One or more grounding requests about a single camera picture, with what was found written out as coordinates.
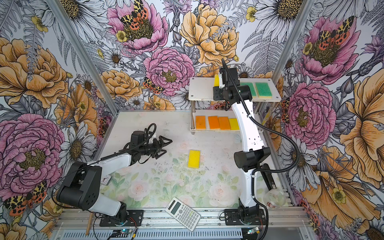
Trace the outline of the orange top sponge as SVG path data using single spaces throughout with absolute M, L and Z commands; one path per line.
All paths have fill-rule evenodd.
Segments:
M 228 131 L 231 130 L 231 125 L 228 117 L 218 117 L 220 130 Z

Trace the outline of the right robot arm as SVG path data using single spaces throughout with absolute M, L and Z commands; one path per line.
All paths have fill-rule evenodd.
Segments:
M 242 150 L 234 153 L 236 166 L 242 170 L 244 184 L 238 212 L 243 222 L 259 215 L 260 205 L 255 202 L 255 170 L 260 168 L 271 150 L 265 147 L 257 125 L 254 123 L 253 97 L 249 86 L 213 87 L 215 100 L 224 100 L 235 113 L 242 137 Z

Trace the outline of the yellow top stack sponge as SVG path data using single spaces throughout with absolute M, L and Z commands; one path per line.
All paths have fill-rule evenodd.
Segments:
M 216 74 L 214 77 L 214 87 L 219 87 L 220 86 L 220 76 L 219 74 Z

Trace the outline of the green scouring sponge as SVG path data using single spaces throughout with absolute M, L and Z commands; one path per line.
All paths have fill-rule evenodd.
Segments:
M 271 99 L 273 97 L 268 83 L 257 82 L 255 83 L 255 88 L 260 99 Z

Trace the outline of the orange sponge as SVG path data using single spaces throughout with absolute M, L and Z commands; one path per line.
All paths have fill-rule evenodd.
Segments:
M 218 116 L 208 116 L 210 130 L 220 130 L 220 123 Z
M 205 116 L 196 116 L 196 130 L 206 130 Z
M 228 117 L 218 117 L 220 130 L 228 131 L 231 130 L 231 125 Z

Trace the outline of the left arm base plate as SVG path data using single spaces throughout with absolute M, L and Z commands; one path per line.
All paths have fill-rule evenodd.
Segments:
M 99 226 L 100 227 L 140 227 L 142 224 L 144 210 L 127 210 L 127 213 L 121 217 L 103 215 Z

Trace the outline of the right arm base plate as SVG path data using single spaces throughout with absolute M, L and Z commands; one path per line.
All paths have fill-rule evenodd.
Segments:
M 226 226 L 265 226 L 266 215 L 263 210 L 259 210 L 259 215 L 241 216 L 238 209 L 225 209 L 224 221 Z

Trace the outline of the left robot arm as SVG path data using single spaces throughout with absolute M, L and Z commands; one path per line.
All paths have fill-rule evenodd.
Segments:
M 121 222 L 125 221 L 128 218 L 126 205 L 100 193 L 102 179 L 139 162 L 142 156 L 157 160 L 167 152 L 164 147 L 173 142 L 163 136 L 146 140 L 142 131 L 136 133 L 138 136 L 131 138 L 131 143 L 134 144 L 132 147 L 126 146 L 94 163 L 72 164 L 58 190 L 57 201 L 84 211 L 115 217 Z

